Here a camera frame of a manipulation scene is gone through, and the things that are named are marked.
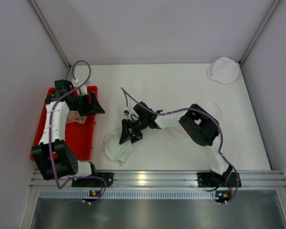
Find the white mesh laundry bag pink trim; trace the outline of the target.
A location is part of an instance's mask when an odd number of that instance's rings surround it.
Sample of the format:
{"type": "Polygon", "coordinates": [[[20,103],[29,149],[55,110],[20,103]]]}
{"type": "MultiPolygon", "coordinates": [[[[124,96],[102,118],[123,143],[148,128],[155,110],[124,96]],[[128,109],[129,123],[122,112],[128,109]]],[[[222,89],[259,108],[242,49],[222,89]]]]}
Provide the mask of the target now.
{"type": "MultiPolygon", "coordinates": [[[[213,102],[201,100],[190,107],[208,113],[218,123],[222,118],[220,107],[213,102]]],[[[180,126],[172,127],[169,131],[172,136],[182,141],[193,140],[200,146],[211,146],[214,139],[219,136],[218,128],[214,122],[199,112],[187,111],[181,116],[178,124],[180,126]]]]}

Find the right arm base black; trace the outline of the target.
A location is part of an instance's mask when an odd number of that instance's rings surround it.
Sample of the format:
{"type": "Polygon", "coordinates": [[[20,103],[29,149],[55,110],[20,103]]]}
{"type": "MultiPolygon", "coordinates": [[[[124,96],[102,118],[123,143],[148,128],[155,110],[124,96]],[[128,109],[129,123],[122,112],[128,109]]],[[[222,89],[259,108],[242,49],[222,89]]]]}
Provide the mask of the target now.
{"type": "Polygon", "coordinates": [[[224,173],[222,176],[210,171],[197,173],[198,186],[203,188],[241,187],[242,183],[235,172],[224,173]]]}

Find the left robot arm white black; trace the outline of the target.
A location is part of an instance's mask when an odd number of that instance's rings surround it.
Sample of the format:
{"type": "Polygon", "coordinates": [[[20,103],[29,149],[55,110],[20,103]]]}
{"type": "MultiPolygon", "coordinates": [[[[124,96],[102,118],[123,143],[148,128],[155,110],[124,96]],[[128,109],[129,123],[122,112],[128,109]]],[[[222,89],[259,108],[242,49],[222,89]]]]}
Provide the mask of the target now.
{"type": "Polygon", "coordinates": [[[75,91],[67,80],[55,81],[48,90],[31,149],[45,180],[86,177],[95,174],[91,157],[95,116],[105,111],[97,100],[98,88],[75,91]]]}

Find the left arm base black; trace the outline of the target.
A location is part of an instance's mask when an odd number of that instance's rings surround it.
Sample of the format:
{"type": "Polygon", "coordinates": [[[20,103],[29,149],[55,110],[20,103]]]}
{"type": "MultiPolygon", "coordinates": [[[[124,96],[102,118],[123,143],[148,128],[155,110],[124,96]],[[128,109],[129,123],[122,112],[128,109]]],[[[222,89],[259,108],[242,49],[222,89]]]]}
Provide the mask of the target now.
{"type": "Polygon", "coordinates": [[[97,172],[72,181],[72,187],[110,187],[113,184],[114,173],[97,172]]]}

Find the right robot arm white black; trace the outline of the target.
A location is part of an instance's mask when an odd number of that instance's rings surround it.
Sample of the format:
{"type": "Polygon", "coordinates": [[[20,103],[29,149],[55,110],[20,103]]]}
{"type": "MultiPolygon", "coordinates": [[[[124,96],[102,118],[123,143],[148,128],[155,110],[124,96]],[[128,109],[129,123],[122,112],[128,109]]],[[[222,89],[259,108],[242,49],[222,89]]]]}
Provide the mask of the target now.
{"type": "Polygon", "coordinates": [[[232,165],[221,152],[223,134],[219,122],[198,104],[189,108],[164,113],[153,111],[144,102],[137,103],[133,110],[136,119],[122,120],[122,132],[119,144],[135,143],[143,139],[142,131],[150,129],[182,128],[197,145],[208,148],[211,177],[216,182],[227,182],[233,171],[232,165]]]}

